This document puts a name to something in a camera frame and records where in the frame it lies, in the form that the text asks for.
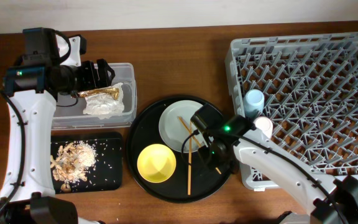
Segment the pink cup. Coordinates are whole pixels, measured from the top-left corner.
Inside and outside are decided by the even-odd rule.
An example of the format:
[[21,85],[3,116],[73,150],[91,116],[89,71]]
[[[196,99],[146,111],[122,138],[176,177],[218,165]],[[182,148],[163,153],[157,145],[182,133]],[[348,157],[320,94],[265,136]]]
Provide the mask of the pink cup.
[[255,126],[260,129],[269,139],[273,134],[273,123],[265,116],[259,116],[254,120]]

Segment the white paper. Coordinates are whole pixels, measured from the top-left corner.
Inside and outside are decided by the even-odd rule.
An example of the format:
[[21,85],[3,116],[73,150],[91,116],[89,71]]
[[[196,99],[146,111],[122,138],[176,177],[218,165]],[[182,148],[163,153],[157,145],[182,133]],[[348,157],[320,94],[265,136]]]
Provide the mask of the white paper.
[[122,90],[122,86],[123,83],[117,83],[113,86],[109,86],[119,89],[120,93],[119,98],[117,100],[107,94],[97,94],[93,96],[84,97],[86,101],[86,106],[83,110],[83,113],[89,115],[122,113],[124,111],[124,92]]

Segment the light blue cup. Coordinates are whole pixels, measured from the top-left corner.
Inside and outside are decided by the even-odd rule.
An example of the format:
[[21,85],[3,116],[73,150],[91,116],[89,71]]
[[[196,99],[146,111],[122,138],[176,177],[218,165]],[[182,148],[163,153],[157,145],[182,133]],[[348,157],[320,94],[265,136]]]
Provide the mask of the light blue cup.
[[256,118],[264,108],[264,94],[260,90],[249,90],[243,99],[244,114],[248,118]]

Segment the gold foil wrapper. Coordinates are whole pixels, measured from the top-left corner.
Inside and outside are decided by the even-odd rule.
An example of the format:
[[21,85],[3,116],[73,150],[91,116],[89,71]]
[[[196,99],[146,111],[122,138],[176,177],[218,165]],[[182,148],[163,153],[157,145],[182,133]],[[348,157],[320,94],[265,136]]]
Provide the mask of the gold foil wrapper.
[[81,91],[79,92],[78,96],[84,98],[87,96],[93,96],[97,94],[107,94],[112,96],[115,100],[117,100],[119,98],[119,93],[120,91],[118,88],[108,87],[108,88],[99,88],[94,90]]

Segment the yellow bowl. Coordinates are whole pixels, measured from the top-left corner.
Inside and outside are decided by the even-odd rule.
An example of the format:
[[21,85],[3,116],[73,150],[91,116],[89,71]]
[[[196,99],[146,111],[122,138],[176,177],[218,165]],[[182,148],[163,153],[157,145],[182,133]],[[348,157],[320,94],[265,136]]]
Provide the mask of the yellow bowl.
[[174,173],[177,160],[173,151],[163,144],[145,147],[137,158],[137,170],[147,182],[159,184],[168,180]]

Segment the food scraps pile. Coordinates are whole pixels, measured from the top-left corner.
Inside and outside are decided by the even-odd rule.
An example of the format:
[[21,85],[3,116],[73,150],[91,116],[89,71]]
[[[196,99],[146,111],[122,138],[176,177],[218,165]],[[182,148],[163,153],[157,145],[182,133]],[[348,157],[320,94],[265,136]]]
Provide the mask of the food scraps pile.
[[60,145],[56,155],[50,156],[53,180],[61,183],[60,191],[71,192],[72,187],[89,181],[89,173],[96,165],[96,149],[84,141]]

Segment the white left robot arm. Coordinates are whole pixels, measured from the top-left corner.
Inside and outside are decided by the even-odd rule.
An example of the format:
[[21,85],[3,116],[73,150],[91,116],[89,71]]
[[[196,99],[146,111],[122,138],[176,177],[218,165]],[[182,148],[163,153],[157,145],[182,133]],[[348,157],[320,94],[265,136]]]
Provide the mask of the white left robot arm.
[[86,39],[55,29],[23,31],[25,52],[3,79],[10,116],[7,171],[0,191],[0,223],[83,223],[73,203],[55,197],[48,158],[59,95],[108,86],[108,63],[82,63]]

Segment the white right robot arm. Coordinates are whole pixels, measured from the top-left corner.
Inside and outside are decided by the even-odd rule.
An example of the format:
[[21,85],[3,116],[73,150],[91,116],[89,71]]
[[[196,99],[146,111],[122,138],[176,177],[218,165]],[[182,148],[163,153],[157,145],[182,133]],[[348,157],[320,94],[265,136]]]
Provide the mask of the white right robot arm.
[[260,170],[291,195],[306,215],[289,213],[282,223],[358,223],[358,180],[311,168],[276,145],[247,117],[225,120],[205,104],[191,117],[209,148],[208,160],[237,160]]

